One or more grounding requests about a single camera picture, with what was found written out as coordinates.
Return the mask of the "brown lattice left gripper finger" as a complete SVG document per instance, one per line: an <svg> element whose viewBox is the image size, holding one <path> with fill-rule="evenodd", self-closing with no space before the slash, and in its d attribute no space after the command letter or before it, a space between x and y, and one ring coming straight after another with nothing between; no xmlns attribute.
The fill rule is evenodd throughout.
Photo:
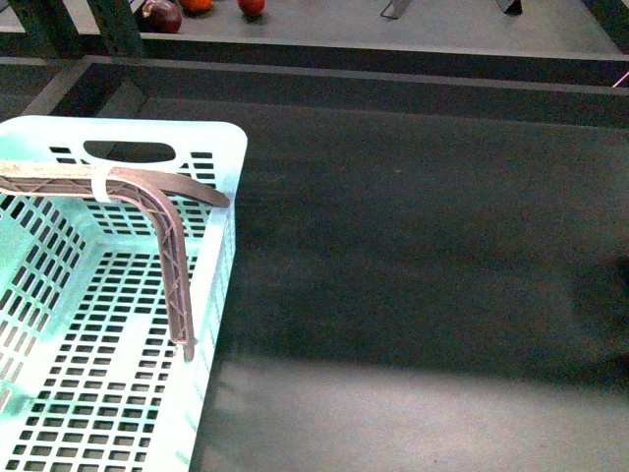
<svg viewBox="0 0 629 472"><path fill-rule="evenodd" d="M15 196L93 198L87 177L18 177L3 175L1 191ZM111 200L131 204L152 222L158 243L171 341L179 345L184 360L195 357L195 331L188 259L183 225L178 211L163 192L127 178L108 178Z"/></svg>

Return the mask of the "brown flat left gripper finger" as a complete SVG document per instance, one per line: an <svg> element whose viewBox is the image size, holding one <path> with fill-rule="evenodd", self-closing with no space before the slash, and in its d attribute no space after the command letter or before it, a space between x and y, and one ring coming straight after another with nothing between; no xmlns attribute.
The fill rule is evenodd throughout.
<svg viewBox="0 0 629 472"><path fill-rule="evenodd" d="M138 168L113 167L108 174L112 178L127 178L133 183L144 182L166 195L184 197L213 207L229 207L230 199L211 186L177 173Z"/></svg>

